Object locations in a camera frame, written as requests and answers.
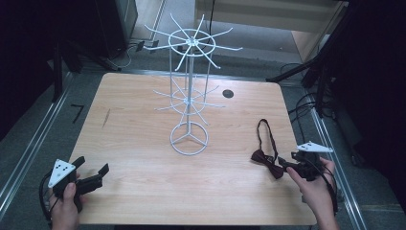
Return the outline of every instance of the table top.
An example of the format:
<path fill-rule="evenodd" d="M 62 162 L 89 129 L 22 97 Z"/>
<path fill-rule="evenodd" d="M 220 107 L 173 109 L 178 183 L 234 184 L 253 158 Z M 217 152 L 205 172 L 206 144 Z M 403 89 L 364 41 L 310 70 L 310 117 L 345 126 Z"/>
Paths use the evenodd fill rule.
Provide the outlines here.
<path fill-rule="evenodd" d="M 84 156 L 82 177 L 108 163 L 103 186 L 87 194 L 81 223 L 165 225 L 310 225 L 316 222 L 294 181 L 276 180 L 250 160 L 259 148 L 257 125 L 269 122 L 280 156 L 290 161 L 296 142 L 280 87 L 270 82 L 208 81 L 208 104 L 193 122 L 206 128 L 208 146 L 178 153 L 169 137 L 181 119 L 170 105 L 169 77 L 106 74 L 71 162 Z M 194 86 L 204 91 L 205 79 Z M 223 91 L 234 92 L 225 98 Z M 262 149 L 273 155 L 265 126 Z"/>

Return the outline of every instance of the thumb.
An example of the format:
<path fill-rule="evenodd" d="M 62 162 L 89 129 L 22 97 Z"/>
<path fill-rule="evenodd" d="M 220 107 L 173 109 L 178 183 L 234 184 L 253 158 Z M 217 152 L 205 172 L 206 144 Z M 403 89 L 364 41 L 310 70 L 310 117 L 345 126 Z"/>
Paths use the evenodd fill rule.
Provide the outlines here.
<path fill-rule="evenodd" d="M 73 200 L 74 196 L 76 193 L 76 184 L 75 183 L 69 183 L 66 188 L 65 191 L 63 191 L 63 199 L 64 201 L 66 200 Z"/>
<path fill-rule="evenodd" d="M 302 188 L 304 181 L 299 176 L 299 174 L 291 167 L 287 167 L 286 171 L 290 175 L 290 177 L 296 182 L 299 188 Z"/>

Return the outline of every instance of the gray floor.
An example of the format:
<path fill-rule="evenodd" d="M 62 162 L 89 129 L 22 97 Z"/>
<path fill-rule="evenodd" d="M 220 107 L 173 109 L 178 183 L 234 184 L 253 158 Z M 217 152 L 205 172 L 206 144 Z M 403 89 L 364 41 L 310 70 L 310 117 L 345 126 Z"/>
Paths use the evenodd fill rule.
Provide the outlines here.
<path fill-rule="evenodd" d="M 175 10 L 177 4 L 185 5 L 185 8 L 190 7 L 191 1 L 175 1 L 167 0 L 161 23 L 158 30 L 173 30 L 172 26 L 166 25 L 163 22 L 170 22 L 169 13 L 176 15 Z M 177 19 L 185 25 L 190 25 L 190 18 Z M 213 24 L 213 30 L 216 32 L 223 31 L 226 24 Z M 250 34 L 254 35 L 255 31 L 260 28 L 249 28 Z M 222 56 L 214 56 L 214 62 L 221 66 L 220 70 L 213 68 L 211 72 L 216 78 L 237 79 L 242 81 L 264 81 L 265 78 L 277 76 L 281 70 L 286 71 L 295 65 L 285 66 L 286 63 L 298 62 L 299 55 L 295 51 L 294 45 L 291 43 L 291 37 L 288 38 L 288 33 L 285 31 L 269 31 L 267 33 L 274 34 L 275 40 L 271 42 L 274 45 L 269 48 L 269 51 L 260 51 L 258 47 L 251 47 L 250 44 L 259 45 L 259 42 L 248 42 L 250 39 L 245 38 L 238 30 L 233 30 L 227 40 L 222 40 L 223 44 L 233 46 L 244 46 L 246 54 L 239 57 L 237 52 L 232 54 L 217 54 Z M 160 40 L 160 45 L 164 45 L 164 37 L 159 35 L 155 39 Z M 143 50 L 135 53 L 134 50 L 129 52 L 132 60 L 131 63 L 124 68 L 127 73 L 142 73 L 140 70 L 149 71 L 168 71 L 169 70 L 169 55 L 168 51 L 157 51 L 150 54 Z M 112 60 L 119 65 L 126 65 L 128 58 L 123 54 L 118 59 Z M 42 175 L 49 170 L 55 162 L 56 158 L 68 160 L 75 146 L 81 126 L 85 120 L 87 111 L 92 103 L 94 94 L 100 83 L 102 75 L 105 73 L 100 67 L 86 58 L 83 60 L 84 69 L 81 74 L 73 74 L 71 86 L 68 88 L 66 99 L 61 102 L 60 110 L 51 124 L 49 124 L 49 132 L 38 142 L 37 149 L 34 150 L 35 156 L 29 162 L 27 174 L 20 181 L 19 188 L 15 194 L 12 194 L 13 199 L 10 205 L 2 206 L 2 211 L 6 210 L 4 216 L 1 216 L 0 229 L 46 229 L 46 222 L 40 213 L 37 189 L 38 183 Z M 205 73 L 207 61 L 197 62 L 195 72 Z M 298 74 L 288 80 L 281 82 L 282 93 L 286 102 L 287 109 L 295 107 L 297 100 L 305 94 L 305 90 L 301 88 L 299 81 L 302 75 Z M 19 120 L 9 135 L 0 143 L 0 185 L 5 187 L 8 178 L 12 176 L 14 168 L 18 161 L 22 158 L 27 158 L 28 152 L 33 152 L 30 141 L 35 135 L 36 129 L 40 126 L 42 119 L 47 115 L 51 105 L 53 88 L 49 88 L 36 102 L 36 104 Z M 84 105 L 83 112 L 79 115 L 79 119 L 75 120 L 78 109 L 72 107 L 71 104 Z M 311 113 L 303 116 L 301 122 L 304 128 L 304 137 L 306 141 L 321 142 L 319 131 L 317 130 Z M 403 211 L 400 209 L 388 182 L 379 172 L 374 169 L 360 169 L 351 164 L 350 149 L 345 143 L 343 136 L 337 124 L 328 118 L 323 122 L 327 126 L 328 134 L 332 140 L 335 149 L 335 154 L 344 170 L 346 181 L 350 185 L 350 190 L 353 192 L 355 200 L 359 205 L 361 216 L 365 221 L 365 225 L 369 229 L 404 229 L 406 226 L 406 218 Z M 302 137 L 298 129 L 297 123 L 294 123 L 293 129 L 295 132 L 298 144 L 302 142 Z M 356 224 L 351 221 L 349 215 L 348 201 L 340 203 L 340 211 L 337 214 L 337 219 L 342 229 L 356 229 Z M 306 226 L 262 226 L 262 229 L 307 229 Z M 80 229 L 113 229 L 113 226 L 82 226 Z"/>

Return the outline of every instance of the brown bow tie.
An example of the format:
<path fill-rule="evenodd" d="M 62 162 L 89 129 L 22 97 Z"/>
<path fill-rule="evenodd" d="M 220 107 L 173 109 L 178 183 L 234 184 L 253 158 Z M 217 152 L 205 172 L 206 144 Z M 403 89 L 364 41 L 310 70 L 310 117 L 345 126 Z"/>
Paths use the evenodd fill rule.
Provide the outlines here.
<path fill-rule="evenodd" d="M 259 137 L 259 126 L 260 126 L 261 122 L 266 123 L 266 125 L 268 126 L 269 136 L 271 138 L 271 144 L 272 144 L 272 148 L 275 152 L 275 156 L 265 155 L 265 153 L 263 153 L 262 141 L 260 140 L 260 137 Z M 271 128 L 269 127 L 268 121 L 266 121 L 265 119 L 261 119 L 259 121 L 258 126 L 257 126 L 257 134 L 258 134 L 258 138 L 259 138 L 259 149 L 254 151 L 254 153 L 251 156 L 251 160 L 264 164 L 266 167 L 268 167 L 269 171 L 274 175 L 274 177 L 276 179 L 281 178 L 283 176 L 283 168 L 275 165 L 275 160 L 278 158 L 278 151 L 275 146 L 275 140 L 274 140 L 274 137 L 272 136 Z"/>

